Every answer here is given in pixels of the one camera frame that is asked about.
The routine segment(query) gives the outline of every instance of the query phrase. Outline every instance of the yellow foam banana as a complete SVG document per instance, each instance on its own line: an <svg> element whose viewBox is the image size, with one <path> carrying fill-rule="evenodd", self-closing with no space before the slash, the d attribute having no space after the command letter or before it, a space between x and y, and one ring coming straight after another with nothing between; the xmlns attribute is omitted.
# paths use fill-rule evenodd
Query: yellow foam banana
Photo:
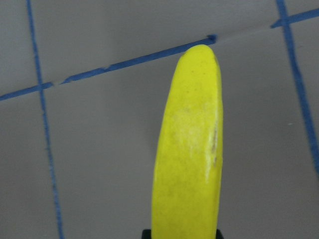
<svg viewBox="0 0 319 239"><path fill-rule="evenodd" d="M152 239L214 239L222 169L218 62L206 45L187 50L172 80L159 136Z"/></svg>

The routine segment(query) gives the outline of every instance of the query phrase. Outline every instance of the yellow banana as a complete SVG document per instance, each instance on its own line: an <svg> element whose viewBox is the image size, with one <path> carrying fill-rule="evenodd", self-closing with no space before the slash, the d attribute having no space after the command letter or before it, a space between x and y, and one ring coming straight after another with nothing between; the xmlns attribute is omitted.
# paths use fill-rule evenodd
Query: yellow banana
<svg viewBox="0 0 319 239"><path fill-rule="evenodd" d="M222 169L220 70L206 45L188 49L172 80L159 136L152 239L214 239Z"/></svg>

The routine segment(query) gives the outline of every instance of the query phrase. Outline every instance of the blue tape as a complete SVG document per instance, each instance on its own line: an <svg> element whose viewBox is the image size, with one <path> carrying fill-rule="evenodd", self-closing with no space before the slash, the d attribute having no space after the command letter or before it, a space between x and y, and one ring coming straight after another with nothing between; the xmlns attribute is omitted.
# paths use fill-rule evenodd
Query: blue tape
<svg viewBox="0 0 319 239"><path fill-rule="evenodd" d="M196 46L196 45L200 45L200 44L211 45L211 44L214 44L216 42L216 39L217 39L217 35L209 35L206 39L203 39L203 40L191 42L191 43L188 43L188 44L185 44L182 46L177 46L177 47L170 48L167 50L159 51L159 52L156 52L156 53L153 53L150 55L141 56L141 57L134 58L131 60L116 63L113 65L110 65L108 68L97 68L97 69L94 69L92 71L87 71L87 72L83 72L83 73L80 73L77 75L73 75L73 76L68 77L61 84L69 83L71 81L82 80L82 79L89 78L92 76L97 76L97 75L100 75L100 74L103 74L106 72L116 71L116 70L123 69L123 68L129 67L129 66L134 66L134 65L138 65L138 64L145 63L148 61L153 61L153 60L160 59L163 57L175 55L175 54L186 51L187 49L191 48L192 46Z"/></svg>
<svg viewBox="0 0 319 239"><path fill-rule="evenodd" d="M318 16L319 16L319 8L311 10L311 11L305 11L305 12L302 12L302 13L298 13L296 15L291 15L291 16L288 17L287 21L288 21L288 24L291 24L291 23L295 23L295 22L298 22L298 21L311 19L311 18L318 17ZM279 27L279 26L282 26L281 19L276 21L270 27L271 28L276 28L276 27Z"/></svg>
<svg viewBox="0 0 319 239"><path fill-rule="evenodd" d="M314 160L315 170L317 171L317 174L319 176L318 141L317 141L316 131L315 131L315 127L314 127L312 116L311 116L310 106L307 100L307 94L306 94L306 89L303 82L303 77L301 75L301 72L299 70L298 63L297 63L297 58L295 54L295 43L294 43L291 28L289 25L289 17L288 17L286 6L285 6L285 1L276 0L276 2L278 6L278 11L281 17L281 25L283 26L284 37L285 37L286 46L288 50L290 65L292 68L295 85L296 85L296 89L297 89L297 93L299 97L299 102L300 102L300 106L301 106L301 110L302 110L302 114L304 118L310 150Z"/></svg>
<svg viewBox="0 0 319 239"><path fill-rule="evenodd" d="M41 85L42 89L48 89L52 86L53 86L53 84L51 82L43 83ZM0 101L4 101L4 100L11 99L11 98L18 97L18 96L23 96L23 95L26 95L26 94L29 94L32 92L36 92L38 90L39 90L39 86L32 86L29 88L25 88L23 90L14 91L14 92L0 96Z"/></svg>
<svg viewBox="0 0 319 239"><path fill-rule="evenodd" d="M52 156L52 151L51 151L51 142L50 142L50 133L49 133L50 130L49 130L49 123L48 123L47 112L46 112L44 90L42 87L43 82L42 82L42 75L41 75L40 59L39 59L36 38L35 38L31 0L26 0L26 5L27 5L27 10L28 10L28 19L29 19L29 27L30 27L32 47L33 47L33 53L34 53L35 69L36 69L36 75L37 75L37 80L38 80L37 90L40 93L41 108L42 108L42 113L43 113L42 118L43 118L45 139L46 139L46 146L47 146L46 150L47 150L47 155L48 155L48 159L49 159L49 171L50 171L52 190L53 190L53 199L54 199L54 205L55 205L56 221L57 221L57 227L58 227L58 232L59 232L59 238L64 239L63 227L62 227L61 207L60 207L60 203L59 203L58 190L57 190L57 186L56 186L56 178L55 178L55 172L54 172L53 156Z"/></svg>
<svg viewBox="0 0 319 239"><path fill-rule="evenodd" d="M137 58L134 58L131 60L119 62L119 63L116 63L116 64L109 66L108 68L97 68L97 69L94 69L91 71L76 74L76 75L73 75L73 76L66 78L61 84L70 83L72 81L83 80L83 79L90 78L92 76L97 76L97 75L100 75L100 74L103 74L106 72L116 71L116 70L123 69L123 68L129 67L129 66L134 66L134 65L145 63L148 61L153 61L153 60L160 59L163 57L178 54L178 53L186 51L187 49L191 48L192 46L196 46L196 45L200 45L200 44L211 45L211 44L216 43L216 40L217 40L217 35L208 35L208 37L206 39L203 39L203 40L191 42L191 43L188 43L185 45L181 45L181 46L173 47L173 48L170 48L167 50L159 51L159 52L156 52L156 53L153 53L150 55L141 56L141 57L137 57ZM53 84L51 82L41 84L42 89L48 89L52 86L53 86ZM32 92L36 92L38 90L39 90L39 86L33 86L33 87L26 88L23 90L11 92L11 93L0 96L0 101L4 101L4 100L8 100L8 99L11 99L14 97L26 95L26 94L29 94Z"/></svg>

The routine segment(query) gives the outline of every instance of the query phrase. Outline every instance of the blue grid line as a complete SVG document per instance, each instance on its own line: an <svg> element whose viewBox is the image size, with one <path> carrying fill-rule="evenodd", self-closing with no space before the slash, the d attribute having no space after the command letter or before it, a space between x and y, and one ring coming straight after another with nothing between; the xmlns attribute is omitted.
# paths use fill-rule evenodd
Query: blue grid line
<svg viewBox="0 0 319 239"><path fill-rule="evenodd" d="M97 69L94 69L91 71L87 71L87 72L79 73L79 74L76 74L73 76L69 76L61 84L70 83L72 81L83 80L83 79L90 78L93 76L101 75L103 73L120 70L120 69L123 69L126 67L130 67L130 66L138 65L138 64L145 63L148 61L153 61L153 60L160 59L163 57L168 57L171 55L182 53L182 52L186 51L187 49L191 48L192 46L196 46L196 45L200 45L200 44L212 45L212 44L216 43L216 40L217 40L217 35L208 35L207 38L202 39L202 40L194 41L194 42L191 42L191 43L188 43L185 45L181 45L181 46L177 46L177 47L173 47L173 48L170 48L167 50L155 52L155 53L152 53L152 54L149 54L146 56L141 56L141 57L127 60L127 61L115 63L115 64L110 65L107 68L105 68L105 67L97 68ZM54 86L54 84L52 82L48 82L48 83L41 82L41 88L43 90L51 88L52 86ZM26 94L29 94L32 92L36 92L38 90L39 90L38 86L32 86L29 88L25 88L22 90L11 92L11 93L0 96L0 101L4 101L4 100L8 100L8 99L11 99L14 97L26 95Z"/></svg>
<svg viewBox="0 0 319 239"><path fill-rule="evenodd" d="M318 16L319 16L319 8L288 16L287 21L288 21L288 24L291 24L291 23L304 21L304 20L311 19L311 18L318 17ZM279 27L282 25L283 25L282 21L281 21L281 19L279 19L274 24L272 24L270 27L276 28L276 27Z"/></svg>
<svg viewBox="0 0 319 239"><path fill-rule="evenodd" d="M38 80L38 85L36 87L36 90L38 90L39 94L40 94L41 108L42 108L42 113L43 113L42 118L43 118L45 139L46 139L46 146L47 146L46 150L47 150L47 156L48 156L48 160L49 160L49 171L50 171L50 176L51 176L53 199L54 199L54 205L55 205L56 222L57 222L57 227L58 227L58 232L59 232L59 238L64 239L61 207L60 207L60 203L59 203L58 190L57 190L56 178L55 178L55 172L54 172L53 155L52 155L52 151L51 151L51 142L50 142L49 122L48 122L48 118L47 118L44 91L42 88L43 82L42 82L42 75L41 75L40 59L39 59L36 38L35 38L31 0L26 0L26 5L27 5L27 11L28 11L28 19L29 19L32 47L33 47L33 53L34 53L34 63L35 63L35 69L36 69L36 76L37 76L37 80Z"/></svg>
<svg viewBox="0 0 319 239"><path fill-rule="evenodd" d="M308 141L310 145L311 154L314 160L315 170L319 176L319 149L316 137L316 131L311 116L310 106L307 100L306 88L304 85L303 77L300 72L296 53L293 33L290 28L289 17L284 0L276 0L278 11L281 17L281 25L283 26L284 37L286 41L287 51L289 55L290 65L293 72L296 90L299 97L299 102L304 118L305 128L307 131Z"/></svg>

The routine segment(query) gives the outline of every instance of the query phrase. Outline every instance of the gray background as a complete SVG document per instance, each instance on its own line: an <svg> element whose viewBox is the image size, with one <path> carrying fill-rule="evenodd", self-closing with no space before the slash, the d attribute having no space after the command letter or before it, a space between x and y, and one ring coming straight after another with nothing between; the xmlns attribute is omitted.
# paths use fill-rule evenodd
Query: gray background
<svg viewBox="0 0 319 239"><path fill-rule="evenodd" d="M319 7L286 0L289 14ZM44 82L218 34L226 239L319 238L319 182L274 0L33 1ZM319 128L319 17L291 25ZM138 239L181 54L45 90L67 239ZM0 95L37 84L23 0L0 1ZM0 102L0 238L57 239L37 92Z"/></svg>

